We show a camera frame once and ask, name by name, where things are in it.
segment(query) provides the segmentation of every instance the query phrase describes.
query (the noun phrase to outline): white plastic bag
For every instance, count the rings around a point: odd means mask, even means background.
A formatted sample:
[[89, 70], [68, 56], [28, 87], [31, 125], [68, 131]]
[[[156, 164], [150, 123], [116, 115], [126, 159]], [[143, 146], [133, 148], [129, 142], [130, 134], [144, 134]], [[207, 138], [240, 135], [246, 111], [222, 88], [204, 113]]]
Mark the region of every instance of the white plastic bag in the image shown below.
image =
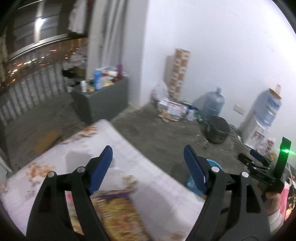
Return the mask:
[[168, 87], [163, 82], [160, 81], [152, 90], [151, 93], [152, 102], [159, 102], [168, 99]]

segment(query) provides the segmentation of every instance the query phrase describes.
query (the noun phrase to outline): blue gripper pad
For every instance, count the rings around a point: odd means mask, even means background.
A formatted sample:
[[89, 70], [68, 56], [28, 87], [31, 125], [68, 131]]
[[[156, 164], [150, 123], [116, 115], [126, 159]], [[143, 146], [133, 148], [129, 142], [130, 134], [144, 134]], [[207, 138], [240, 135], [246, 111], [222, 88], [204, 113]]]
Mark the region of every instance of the blue gripper pad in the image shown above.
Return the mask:
[[113, 150], [110, 146], [106, 146], [99, 157], [92, 158], [87, 164], [86, 168], [89, 167], [93, 170], [91, 173], [91, 185], [88, 189], [91, 195], [100, 188], [112, 158]]
[[[204, 159], [200, 160], [202, 161], [202, 165], [198, 162], [198, 159]], [[200, 190], [203, 194], [206, 194], [208, 188], [207, 176], [205, 172], [208, 172], [211, 168], [210, 164], [207, 162], [205, 158], [197, 157], [190, 145], [187, 145], [184, 148], [184, 160], [186, 162], [187, 167], [189, 168], [190, 174], [192, 175], [197, 189]]]

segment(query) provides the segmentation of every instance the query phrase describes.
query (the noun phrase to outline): blue plastic bucket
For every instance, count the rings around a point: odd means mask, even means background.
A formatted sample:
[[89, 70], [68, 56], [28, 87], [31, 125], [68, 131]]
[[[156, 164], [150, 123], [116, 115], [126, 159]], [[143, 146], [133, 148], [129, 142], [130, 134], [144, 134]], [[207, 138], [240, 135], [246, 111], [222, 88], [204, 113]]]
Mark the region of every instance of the blue plastic bucket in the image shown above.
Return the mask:
[[[212, 166], [212, 167], [219, 167], [221, 170], [222, 170], [222, 167], [215, 161], [211, 160], [211, 159], [207, 159], [208, 163]], [[192, 176], [190, 176], [187, 180], [187, 183], [186, 183], [186, 187], [193, 191], [195, 194], [197, 195], [202, 195], [202, 192], [200, 190], [197, 189], [195, 183], [194, 183], [194, 180], [192, 178]]]

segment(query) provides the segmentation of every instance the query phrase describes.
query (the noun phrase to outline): white bottle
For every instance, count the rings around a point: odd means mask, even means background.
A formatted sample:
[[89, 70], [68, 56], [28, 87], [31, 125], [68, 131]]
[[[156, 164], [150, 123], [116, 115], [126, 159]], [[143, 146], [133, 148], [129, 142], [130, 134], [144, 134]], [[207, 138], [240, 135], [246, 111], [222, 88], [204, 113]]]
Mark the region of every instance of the white bottle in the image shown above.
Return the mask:
[[82, 80], [80, 81], [80, 86], [81, 86], [81, 92], [87, 92], [87, 87], [86, 87], [86, 81]]

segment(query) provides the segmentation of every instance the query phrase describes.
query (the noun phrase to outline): curtain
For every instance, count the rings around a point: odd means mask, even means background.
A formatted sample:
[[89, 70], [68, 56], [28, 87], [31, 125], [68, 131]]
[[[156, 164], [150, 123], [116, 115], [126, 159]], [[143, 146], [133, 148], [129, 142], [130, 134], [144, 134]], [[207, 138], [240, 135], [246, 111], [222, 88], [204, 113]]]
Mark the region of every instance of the curtain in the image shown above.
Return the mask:
[[96, 0], [89, 29], [87, 78], [96, 68], [121, 63], [127, 0]]

